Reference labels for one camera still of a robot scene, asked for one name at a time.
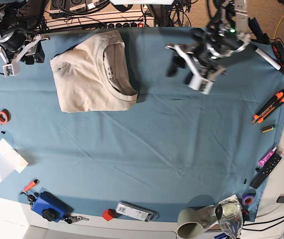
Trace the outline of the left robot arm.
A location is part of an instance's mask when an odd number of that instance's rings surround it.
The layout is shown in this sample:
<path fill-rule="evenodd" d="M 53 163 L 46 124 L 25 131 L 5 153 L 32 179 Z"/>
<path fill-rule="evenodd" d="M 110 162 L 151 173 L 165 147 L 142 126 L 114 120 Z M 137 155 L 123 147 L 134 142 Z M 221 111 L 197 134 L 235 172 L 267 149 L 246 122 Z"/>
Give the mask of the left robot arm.
<path fill-rule="evenodd" d="M 218 60 L 242 52 L 250 43 L 246 1 L 215 0 L 213 4 L 216 13 L 209 17 L 205 29 L 190 30 L 193 44 L 166 45 L 166 49 L 174 52 L 167 77 L 188 67 L 191 74 L 186 84 L 205 95 L 210 93 L 216 78 L 226 72 Z"/>

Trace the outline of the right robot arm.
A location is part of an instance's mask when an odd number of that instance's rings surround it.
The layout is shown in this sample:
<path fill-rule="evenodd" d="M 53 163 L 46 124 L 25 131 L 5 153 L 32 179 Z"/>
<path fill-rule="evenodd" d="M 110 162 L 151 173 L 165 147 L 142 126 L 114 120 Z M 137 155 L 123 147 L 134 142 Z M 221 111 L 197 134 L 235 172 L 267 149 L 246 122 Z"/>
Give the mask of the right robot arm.
<path fill-rule="evenodd" d="M 2 75 L 16 76 L 20 63 L 44 63 L 46 0 L 0 0 L 0 57 Z"/>

